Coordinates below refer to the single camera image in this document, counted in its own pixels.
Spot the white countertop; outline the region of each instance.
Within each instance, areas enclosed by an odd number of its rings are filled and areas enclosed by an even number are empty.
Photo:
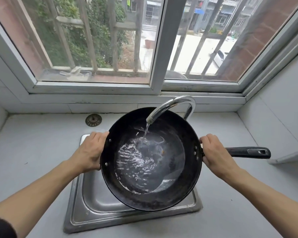
[[[95,128],[86,114],[14,115],[0,133],[0,201],[69,158],[83,134],[106,131],[123,114],[101,114]],[[256,146],[236,113],[196,113],[189,123],[198,136],[213,133],[224,146]],[[253,176],[298,201],[298,163],[269,165],[265,160],[236,158]],[[63,222],[68,185],[28,237],[281,237],[237,191],[203,165],[196,185],[204,208],[197,213],[147,220],[67,235]]]

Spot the green foliage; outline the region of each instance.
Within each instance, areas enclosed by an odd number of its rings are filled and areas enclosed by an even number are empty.
[[[68,66],[64,50],[61,47],[57,30],[54,27],[53,19],[49,15],[49,8],[45,0],[22,0],[36,27],[42,43],[54,66]],[[53,0],[58,15],[80,19],[79,9],[75,0]],[[96,60],[99,68],[106,68],[112,65],[111,34],[109,30],[109,16],[106,0],[87,0],[86,9],[91,28]],[[123,6],[116,3],[116,21],[124,22],[126,14]],[[91,60],[88,55],[86,37],[83,29],[63,25],[72,56],[76,65],[91,67]],[[124,31],[117,32],[118,57],[120,59],[123,43],[127,43]]]
[[[216,33],[216,32],[217,32],[216,27],[212,27],[212,28],[210,29],[210,33]]]

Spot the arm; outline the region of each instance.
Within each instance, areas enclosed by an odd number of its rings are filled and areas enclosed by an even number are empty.
[[[298,238],[298,202],[270,188],[241,169],[219,139],[200,138],[203,162],[219,178],[247,198],[284,238]]]
[[[18,238],[29,234],[60,192],[76,176],[100,169],[99,157],[108,134],[92,132],[70,159],[0,202],[0,218],[12,225]]]

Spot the black sleeve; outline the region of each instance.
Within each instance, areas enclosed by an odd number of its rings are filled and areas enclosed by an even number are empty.
[[[17,238],[12,225],[2,219],[0,219],[0,238]]]

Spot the sink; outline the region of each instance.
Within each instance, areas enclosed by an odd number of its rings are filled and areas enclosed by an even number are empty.
[[[88,135],[83,135],[81,144]],[[73,233],[179,214],[203,208],[196,188],[179,204],[163,211],[143,212],[121,203],[108,189],[100,171],[79,175],[72,182],[64,232]]]

